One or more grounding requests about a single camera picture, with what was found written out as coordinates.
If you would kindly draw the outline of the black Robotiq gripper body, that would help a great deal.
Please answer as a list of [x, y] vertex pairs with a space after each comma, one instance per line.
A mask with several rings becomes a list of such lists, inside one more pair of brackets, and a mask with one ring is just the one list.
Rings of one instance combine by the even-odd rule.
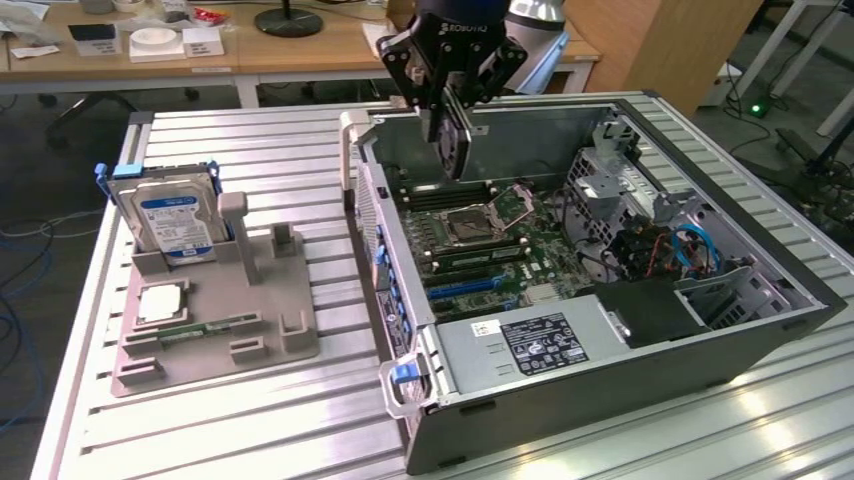
[[466, 71], [486, 62], [506, 40], [510, 1], [417, 1], [408, 26], [412, 42], [430, 73]]

